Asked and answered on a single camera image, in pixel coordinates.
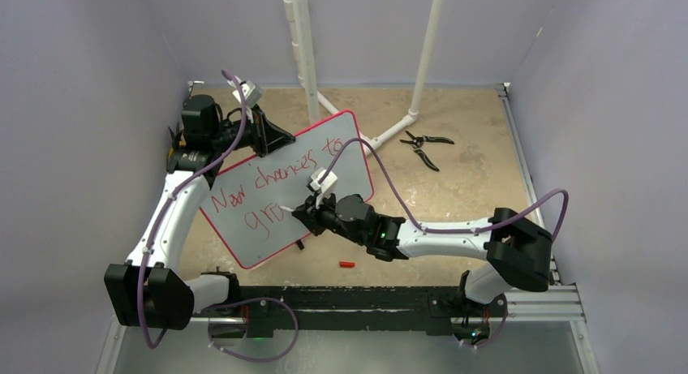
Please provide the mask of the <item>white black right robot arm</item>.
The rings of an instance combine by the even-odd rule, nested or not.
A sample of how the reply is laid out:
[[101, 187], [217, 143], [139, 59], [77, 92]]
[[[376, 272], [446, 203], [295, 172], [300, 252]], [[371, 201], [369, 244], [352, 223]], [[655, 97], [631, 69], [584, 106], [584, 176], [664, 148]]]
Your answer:
[[455, 303], [474, 315], [508, 290], [544, 292], [549, 287], [553, 235], [509, 208], [491, 217], [459, 223], [418, 222], [375, 211], [359, 195], [338, 200], [309, 196], [291, 216], [314, 235], [330, 231], [364, 247], [378, 260], [456, 256], [484, 265], [462, 279]]

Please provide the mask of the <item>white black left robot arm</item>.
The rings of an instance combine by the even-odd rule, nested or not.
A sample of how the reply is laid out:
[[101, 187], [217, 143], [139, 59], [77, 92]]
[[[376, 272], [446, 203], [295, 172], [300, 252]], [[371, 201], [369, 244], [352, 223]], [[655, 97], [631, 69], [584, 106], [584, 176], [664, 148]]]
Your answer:
[[223, 153], [251, 148], [258, 157], [295, 142], [258, 105], [239, 107], [239, 120], [224, 116], [209, 95], [183, 102], [181, 125], [170, 131], [165, 185], [142, 238], [121, 264], [110, 264], [104, 283], [119, 324], [181, 330], [193, 314], [212, 307], [232, 316], [242, 305], [237, 277], [203, 273], [185, 282], [175, 272], [193, 219], [218, 176]]

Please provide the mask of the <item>red framed whiteboard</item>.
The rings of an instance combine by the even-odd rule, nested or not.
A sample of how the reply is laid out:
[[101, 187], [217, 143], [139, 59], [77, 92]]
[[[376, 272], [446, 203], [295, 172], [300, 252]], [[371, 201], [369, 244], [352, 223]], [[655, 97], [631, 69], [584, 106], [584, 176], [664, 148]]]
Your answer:
[[374, 195], [364, 146], [355, 114], [342, 111], [297, 133], [296, 141], [266, 157], [251, 156], [222, 170], [200, 211], [238, 265], [251, 269], [310, 233], [288, 212], [310, 195], [309, 177], [320, 167], [333, 168], [337, 197]]

